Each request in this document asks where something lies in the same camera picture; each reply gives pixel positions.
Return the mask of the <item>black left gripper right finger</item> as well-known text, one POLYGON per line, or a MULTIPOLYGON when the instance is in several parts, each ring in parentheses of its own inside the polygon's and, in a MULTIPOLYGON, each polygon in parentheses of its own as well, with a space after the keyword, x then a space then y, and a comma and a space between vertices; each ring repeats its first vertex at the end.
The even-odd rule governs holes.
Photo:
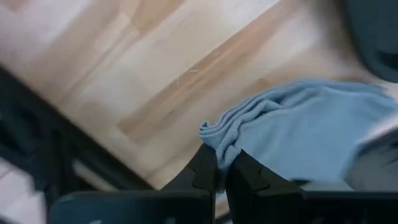
POLYGON ((273 194, 302 191, 297 184, 279 176, 244 151, 229 168, 225 189, 228 195, 251 195, 262 190, 273 194))

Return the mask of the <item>black aluminium table frame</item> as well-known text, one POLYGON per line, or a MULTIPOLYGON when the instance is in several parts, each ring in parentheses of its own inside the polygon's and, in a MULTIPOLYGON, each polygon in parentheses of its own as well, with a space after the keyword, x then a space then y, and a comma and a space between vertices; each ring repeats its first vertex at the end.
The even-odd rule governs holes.
POLYGON ((84 190, 75 161, 118 190, 151 186, 0 67, 0 157, 26 171, 48 205, 84 190))

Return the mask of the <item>black plastic tray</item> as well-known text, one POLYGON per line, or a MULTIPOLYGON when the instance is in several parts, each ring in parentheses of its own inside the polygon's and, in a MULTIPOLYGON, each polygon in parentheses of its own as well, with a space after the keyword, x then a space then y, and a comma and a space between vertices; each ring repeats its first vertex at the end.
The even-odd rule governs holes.
POLYGON ((342 0, 349 36, 361 63, 398 83, 398 0, 342 0))

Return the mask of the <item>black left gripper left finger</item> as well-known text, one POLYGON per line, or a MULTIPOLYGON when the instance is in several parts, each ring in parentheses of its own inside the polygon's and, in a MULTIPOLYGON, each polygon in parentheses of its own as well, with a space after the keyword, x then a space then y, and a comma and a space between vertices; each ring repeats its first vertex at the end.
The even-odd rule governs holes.
POLYGON ((215 150, 202 144, 190 162, 162 190, 204 189, 214 192, 216 166, 215 150))

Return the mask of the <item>cloth napkin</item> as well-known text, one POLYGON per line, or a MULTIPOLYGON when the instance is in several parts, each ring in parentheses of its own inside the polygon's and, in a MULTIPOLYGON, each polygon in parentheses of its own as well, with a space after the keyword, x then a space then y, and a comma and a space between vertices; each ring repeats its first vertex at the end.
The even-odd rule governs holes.
POLYGON ((334 182, 368 131, 397 112, 378 86, 305 80, 250 96, 204 122, 199 135, 215 150, 221 175, 245 152, 285 179, 334 182))

